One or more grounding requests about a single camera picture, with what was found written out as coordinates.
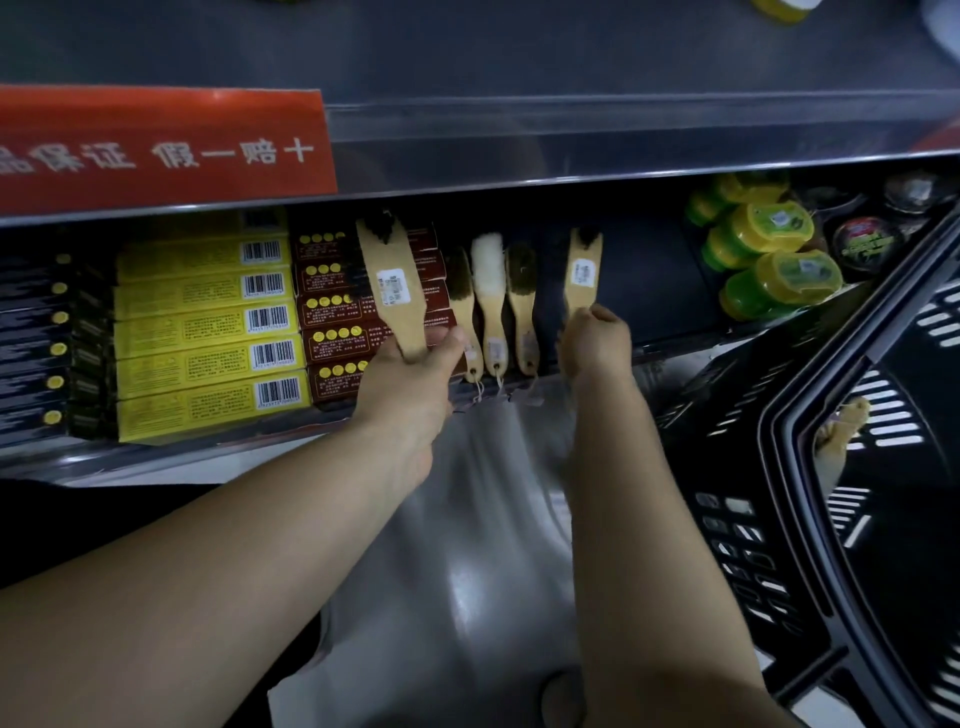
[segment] red sign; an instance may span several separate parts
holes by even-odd
[[[319,91],[0,85],[0,215],[337,191]]]

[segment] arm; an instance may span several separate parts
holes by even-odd
[[[627,326],[602,306],[577,311],[561,365],[577,402],[568,497],[589,720],[793,725],[674,483]]]
[[[343,430],[0,592],[8,725],[222,725],[427,476],[463,354],[385,343]]]

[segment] wooden brush handle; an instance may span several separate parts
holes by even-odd
[[[477,296],[483,309],[483,359],[490,376],[504,376],[510,361],[507,334],[503,331],[503,297]]]
[[[600,256],[603,254],[603,235],[584,245],[580,229],[570,231],[570,252],[566,260],[564,279],[564,302],[566,315],[578,308],[590,308],[597,300],[597,285],[600,282]]]
[[[527,376],[535,376],[540,368],[540,344],[534,331],[534,299],[536,294],[519,296],[509,294],[510,306],[516,318],[514,356],[516,365]]]
[[[356,221],[356,228],[376,315],[393,331],[404,360],[419,361],[427,351],[423,331],[426,300],[407,231],[395,220],[384,243],[363,220]]]
[[[453,316],[458,326],[467,333],[469,344],[464,353],[467,360],[467,373],[464,374],[464,379],[473,384],[483,376],[483,350],[480,348],[477,332],[473,329],[473,297],[451,301],[450,308],[453,309]]]

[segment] brown box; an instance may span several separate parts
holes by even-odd
[[[439,329],[428,328],[426,332],[427,346],[432,349],[442,340]],[[306,373],[310,381],[310,397],[313,403],[320,404],[355,396],[360,389],[360,377],[367,369],[371,358],[372,354],[346,356],[309,366]],[[467,362],[461,357],[460,363],[450,376],[450,381],[459,379],[466,371]]]
[[[353,326],[361,321],[376,318],[376,302],[373,296],[355,296],[349,287],[333,288],[315,294],[300,296],[297,300],[297,315],[300,328],[327,328],[342,325]],[[435,280],[423,284],[423,297],[427,313],[450,308],[446,284]]]
[[[440,251],[416,253],[414,262],[417,264],[417,277],[421,282],[446,278],[446,266]],[[327,288],[349,285],[347,267],[344,259],[337,256],[322,258],[312,263],[297,263],[294,266],[297,292],[303,296],[325,291]]]
[[[428,313],[423,327],[453,328],[457,320],[449,308]],[[303,351],[307,364],[320,364],[330,359],[352,356],[373,356],[393,332],[379,319],[371,319],[351,327],[315,328],[303,332]]]
[[[433,232],[433,225],[429,223],[408,229],[407,239],[410,240],[410,250],[414,255],[437,250],[437,236]],[[358,245],[353,220],[291,225],[290,246],[297,262],[313,262],[343,255],[344,245]]]

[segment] shoe brush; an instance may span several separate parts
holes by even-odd
[[[406,361],[426,355],[426,301],[406,229],[388,210],[356,221],[357,238],[376,302],[376,315],[390,327]]]
[[[567,316],[578,308],[590,308],[596,303],[602,254],[603,233],[597,228],[583,227],[570,231],[570,252],[566,259],[564,280]]]
[[[536,376],[540,368],[540,345],[534,331],[537,254],[526,243],[514,243],[507,249],[507,295],[516,319],[516,364],[527,376]]]
[[[503,332],[503,299],[507,295],[507,273],[503,261],[503,235],[480,235],[470,248],[473,260],[473,290],[483,311],[483,358],[487,371],[502,382],[509,354]]]
[[[445,256],[446,290],[450,295],[450,308],[457,324],[467,333],[469,343],[464,351],[467,359],[467,373],[464,379],[474,384],[483,376],[483,357],[480,353],[480,341],[473,329],[473,280],[470,277],[470,263],[467,251],[457,247]]]

